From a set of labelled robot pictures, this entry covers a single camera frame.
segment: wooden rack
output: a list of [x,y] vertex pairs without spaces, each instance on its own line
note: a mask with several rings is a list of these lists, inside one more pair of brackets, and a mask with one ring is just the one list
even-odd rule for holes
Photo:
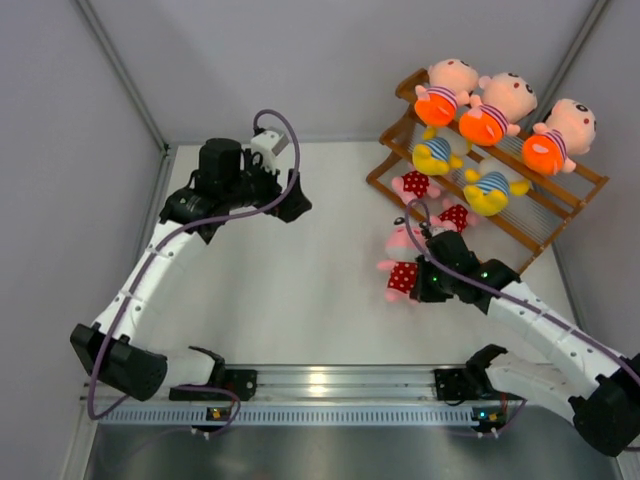
[[[372,185],[376,190],[379,190],[400,208],[405,207],[402,200],[400,200],[393,190],[380,181],[380,177],[398,162],[403,160],[408,162],[412,161],[410,144],[416,134],[416,129],[422,131],[425,127],[424,123],[422,123],[415,114],[413,108],[413,104],[416,101],[414,90],[416,85],[424,85],[428,82],[429,75],[427,71],[420,69],[398,85],[396,96],[406,100],[409,103],[409,107],[400,120],[380,136],[380,143],[389,147],[391,154],[384,162],[367,175],[367,183]],[[451,122],[449,128],[459,133],[457,121],[454,120]],[[593,200],[609,180],[608,177],[599,175],[584,165],[578,164],[574,173],[570,175],[577,175],[589,184],[586,194],[578,195],[572,192],[570,188],[561,185],[556,177],[545,177],[528,169],[520,160],[522,143],[528,137],[528,133],[522,132],[517,138],[507,139],[496,147],[481,148],[487,154],[497,158],[505,165],[529,179],[534,188],[527,193],[528,201],[534,204],[533,207],[536,208],[536,211],[543,211],[544,215],[555,217],[551,219],[553,221],[550,221],[553,227],[541,235],[536,235],[538,238],[533,238],[534,235],[526,232],[526,229],[523,228],[523,222],[526,222],[526,219],[522,219],[523,222],[514,221],[514,214],[513,212],[509,212],[509,207],[498,215],[487,217],[489,221],[500,227],[531,251],[531,256],[518,268],[519,273],[524,272],[545,248],[551,245],[560,232]],[[479,162],[483,159],[483,156],[472,150],[469,152],[468,158]],[[454,183],[451,178],[441,176],[431,178],[440,183],[446,190],[464,200],[464,194],[460,185]],[[412,211],[412,216],[418,221],[424,220],[424,215],[418,211]]]

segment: red polka dot dress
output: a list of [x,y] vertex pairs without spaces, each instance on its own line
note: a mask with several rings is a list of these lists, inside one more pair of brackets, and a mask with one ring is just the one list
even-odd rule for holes
[[418,264],[411,262],[399,262],[389,274],[387,288],[408,294],[416,283],[418,277]]
[[469,215],[469,211],[465,207],[454,205],[438,215],[438,218],[443,222],[449,220],[456,226],[456,231],[462,233],[468,225],[467,215]]
[[402,176],[405,192],[413,193],[416,197],[422,198],[426,195],[429,188],[429,177],[420,172],[409,172]]

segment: white wall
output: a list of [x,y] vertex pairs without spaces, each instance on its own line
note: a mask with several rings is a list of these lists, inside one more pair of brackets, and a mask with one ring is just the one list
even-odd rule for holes
[[580,159],[611,180],[559,248],[590,332],[627,355],[640,351],[638,18],[640,2],[612,2],[560,92],[595,112],[597,137]]
[[159,153],[70,1],[3,1],[0,63],[0,475],[57,479]]
[[171,141],[247,137],[260,108],[306,139],[377,138],[404,77],[460,57],[549,81],[592,0],[92,0]]

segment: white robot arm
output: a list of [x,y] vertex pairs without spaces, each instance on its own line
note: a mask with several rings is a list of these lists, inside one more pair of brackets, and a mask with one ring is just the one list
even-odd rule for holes
[[[221,356],[199,347],[167,353],[148,348],[171,292],[217,229],[231,218],[232,210],[253,206],[289,223],[311,209],[299,174],[293,178],[293,170],[288,193],[270,207],[283,195],[275,160],[288,139],[275,129],[255,130],[249,148],[224,138],[206,142],[200,149],[198,169],[184,188],[168,197],[152,238],[125,284],[90,326],[78,324],[74,329],[71,344],[92,376],[93,386],[99,380],[140,401],[161,387],[222,386]],[[294,148],[299,157],[296,143]],[[212,217],[220,221],[213,223]],[[192,399],[185,395],[201,397],[183,392],[179,399]]]
[[[505,264],[478,261],[459,233],[422,227],[430,258],[417,259],[412,298],[444,302],[456,296],[514,329],[549,361],[532,364],[489,345],[450,378],[462,377],[475,398],[505,392],[535,402],[572,423],[605,455],[628,447],[640,435],[640,355],[627,359],[599,344],[551,310]],[[452,389],[446,381],[437,383],[443,392]]]

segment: plush doll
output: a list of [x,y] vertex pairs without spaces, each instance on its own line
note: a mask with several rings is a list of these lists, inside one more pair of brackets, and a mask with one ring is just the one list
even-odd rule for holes
[[428,176],[417,172],[413,165],[410,168],[411,171],[409,173],[391,180],[391,188],[398,194],[404,204],[406,205],[414,198],[422,198],[425,195],[431,198],[438,198],[442,190],[434,185],[434,182]]
[[465,172],[464,196],[474,212],[490,217],[509,205],[509,195],[525,195],[531,188],[529,180],[494,157],[480,161],[478,170]]
[[427,125],[446,127],[458,107],[469,103],[469,94],[478,85],[478,72],[456,58],[431,65],[427,71],[429,86],[416,86],[414,109]]
[[482,96],[472,95],[471,109],[460,117],[460,134],[483,147],[496,145],[506,135],[520,133],[516,125],[538,106],[531,86],[515,73],[480,77]]
[[413,166],[425,175],[446,175],[462,168],[462,158],[471,150],[471,142],[449,128],[427,127],[422,142],[413,148]]
[[434,227],[444,227],[462,233],[469,225],[476,226],[480,221],[480,217],[471,213],[457,197],[446,197],[442,200],[442,208],[444,211],[440,215],[432,215],[429,218]]
[[596,117],[581,103],[563,98],[553,106],[544,123],[533,126],[534,134],[522,146],[522,160],[534,172],[555,175],[573,172],[569,155],[583,155],[596,137]]
[[[396,218],[393,224],[395,229],[385,245],[388,259],[378,263],[378,270],[389,272],[384,298],[389,302],[405,299],[410,303],[417,303],[409,298],[409,294],[418,276],[416,258],[420,256],[420,252],[407,233],[404,218]],[[424,246],[424,237],[420,229],[412,227],[411,231]]]

